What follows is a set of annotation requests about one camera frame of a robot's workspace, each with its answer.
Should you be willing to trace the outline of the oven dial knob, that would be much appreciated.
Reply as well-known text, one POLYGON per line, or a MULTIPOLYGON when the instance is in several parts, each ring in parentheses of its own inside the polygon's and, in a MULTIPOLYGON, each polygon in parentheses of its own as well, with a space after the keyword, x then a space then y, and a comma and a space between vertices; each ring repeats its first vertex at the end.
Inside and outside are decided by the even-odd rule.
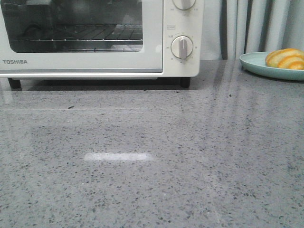
POLYGON ((180 10, 189 10, 195 2, 195 0, 173 0, 174 6, 180 10))
POLYGON ((171 43, 171 52, 179 59, 186 59, 193 51, 193 42, 187 36, 178 36, 171 43))

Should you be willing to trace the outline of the golden croissant bread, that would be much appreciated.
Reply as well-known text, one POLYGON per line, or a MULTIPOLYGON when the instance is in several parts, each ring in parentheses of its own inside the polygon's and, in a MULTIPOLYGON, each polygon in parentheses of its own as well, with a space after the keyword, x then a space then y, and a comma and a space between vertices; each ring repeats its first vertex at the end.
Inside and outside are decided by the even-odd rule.
POLYGON ((265 58, 268 67, 303 70, 304 52, 296 48, 286 48, 273 51, 265 58))

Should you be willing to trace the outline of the white Toshiba toaster oven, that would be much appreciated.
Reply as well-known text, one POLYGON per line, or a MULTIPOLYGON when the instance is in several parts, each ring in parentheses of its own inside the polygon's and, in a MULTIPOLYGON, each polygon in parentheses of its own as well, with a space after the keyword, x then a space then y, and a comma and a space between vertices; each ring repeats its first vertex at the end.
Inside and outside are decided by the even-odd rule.
POLYGON ((20 87, 22 79, 44 80, 84 80, 84 79, 140 79, 179 77, 180 85, 188 87, 190 79, 200 71, 200 49, 202 37, 202 20, 204 1, 196 0, 193 7, 188 10, 176 8, 172 0, 162 0, 163 10, 163 61, 161 72, 86 72, 86 73, 3 73, 1 77, 7 78, 12 88, 20 87), (171 43, 178 36, 187 36, 193 42, 193 51, 186 59, 179 59, 171 52, 171 43))

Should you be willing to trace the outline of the grey pleated curtain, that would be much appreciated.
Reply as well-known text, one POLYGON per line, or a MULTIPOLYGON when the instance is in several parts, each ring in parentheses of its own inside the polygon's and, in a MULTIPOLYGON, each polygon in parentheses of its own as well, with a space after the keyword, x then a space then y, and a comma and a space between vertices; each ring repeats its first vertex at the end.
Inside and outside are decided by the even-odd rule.
POLYGON ((303 0, 207 0, 201 60, 304 48, 303 0))

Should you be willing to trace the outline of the glass oven door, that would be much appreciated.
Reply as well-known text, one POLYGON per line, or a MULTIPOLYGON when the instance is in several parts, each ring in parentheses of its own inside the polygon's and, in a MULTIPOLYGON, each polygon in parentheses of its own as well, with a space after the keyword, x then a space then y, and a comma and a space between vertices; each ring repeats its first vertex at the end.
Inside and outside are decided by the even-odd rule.
POLYGON ((3 73, 161 72, 161 0, 3 0, 0 3, 0 70, 3 73), (139 52, 17 53, 10 37, 30 25, 141 25, 139 52))

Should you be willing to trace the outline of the upper oven dial knob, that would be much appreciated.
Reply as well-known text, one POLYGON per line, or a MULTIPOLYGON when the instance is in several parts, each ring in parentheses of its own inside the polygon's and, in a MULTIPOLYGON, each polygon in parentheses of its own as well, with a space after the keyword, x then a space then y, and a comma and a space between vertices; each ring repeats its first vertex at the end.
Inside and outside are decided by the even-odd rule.
POLYGON ((195 2, 195 0, 173 0, 174 6, 180 10, 189 10, 195 2))

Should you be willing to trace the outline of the lower oven dial knob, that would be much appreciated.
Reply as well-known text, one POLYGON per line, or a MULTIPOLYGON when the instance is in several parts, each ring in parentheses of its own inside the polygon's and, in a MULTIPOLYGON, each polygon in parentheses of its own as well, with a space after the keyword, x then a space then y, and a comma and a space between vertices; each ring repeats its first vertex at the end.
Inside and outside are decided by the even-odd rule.
POLYGON ((186 59, 193 51, 193 42, 187 36, 178 36, 171 43, 171 52, 179 59, 186 59))

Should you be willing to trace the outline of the light green round plate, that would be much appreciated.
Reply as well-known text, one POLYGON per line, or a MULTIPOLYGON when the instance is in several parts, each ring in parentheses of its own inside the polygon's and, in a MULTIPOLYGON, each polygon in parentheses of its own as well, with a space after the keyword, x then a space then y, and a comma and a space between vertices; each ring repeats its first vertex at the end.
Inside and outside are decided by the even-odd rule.
POLYGON ((270 52, 246 53, 239 57, 242 67, 259 76, 265 76, 274 79, 303 81, 304 71, 284 68, 269 67, 265 59, 270 52))

